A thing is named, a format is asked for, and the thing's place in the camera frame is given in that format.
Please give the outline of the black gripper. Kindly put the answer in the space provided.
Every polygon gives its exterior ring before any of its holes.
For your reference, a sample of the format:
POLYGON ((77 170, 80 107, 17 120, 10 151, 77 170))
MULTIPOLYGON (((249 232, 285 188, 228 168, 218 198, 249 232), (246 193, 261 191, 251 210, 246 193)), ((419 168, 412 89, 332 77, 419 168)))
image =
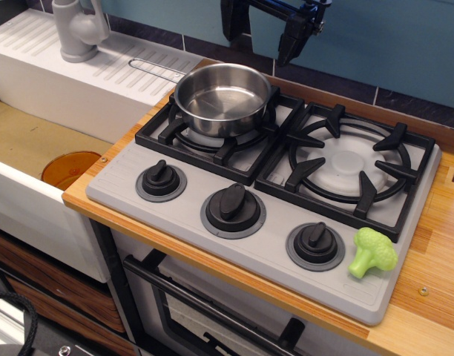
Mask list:
POLYGON ((301 54, 310 36, 322 32, 323 17, 332 1, 303 1, 295 7, 284 1, 221 0, 223 35, 228 41, 250 31, 249 5, 285 22, 277 58, 277 65, 284 67, 301 54))

